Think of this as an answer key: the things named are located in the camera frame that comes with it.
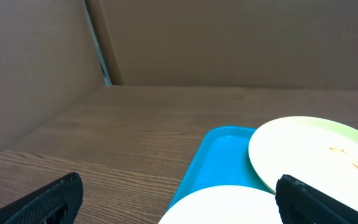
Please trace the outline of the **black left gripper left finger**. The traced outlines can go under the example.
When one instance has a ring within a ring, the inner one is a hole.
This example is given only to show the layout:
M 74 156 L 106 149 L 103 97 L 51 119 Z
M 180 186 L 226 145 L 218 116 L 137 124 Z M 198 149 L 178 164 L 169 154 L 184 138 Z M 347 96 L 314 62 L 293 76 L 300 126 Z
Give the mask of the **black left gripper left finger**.
M 0 224 L 73 224 L 83 203 L 83 183 L 71 172 L 0 208 Z

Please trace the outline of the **white plate with pink rim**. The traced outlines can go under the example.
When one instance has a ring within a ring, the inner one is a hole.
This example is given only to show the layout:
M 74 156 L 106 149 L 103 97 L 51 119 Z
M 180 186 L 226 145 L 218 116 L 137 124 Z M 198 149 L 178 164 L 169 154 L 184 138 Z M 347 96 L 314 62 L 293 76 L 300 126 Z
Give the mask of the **white plate with pink rim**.
M 179 200 L 159 224 L 282 224 L 275 196 L 239 185 L 198 190 Z

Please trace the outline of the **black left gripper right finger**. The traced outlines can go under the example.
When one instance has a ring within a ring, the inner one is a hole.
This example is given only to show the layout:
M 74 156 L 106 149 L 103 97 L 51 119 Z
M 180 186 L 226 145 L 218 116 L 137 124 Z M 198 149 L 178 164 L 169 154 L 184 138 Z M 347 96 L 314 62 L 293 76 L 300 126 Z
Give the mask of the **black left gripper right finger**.
M 278 179 L 275 201 L 283 224 L 358 224 L 358 211 L 290 175 Z

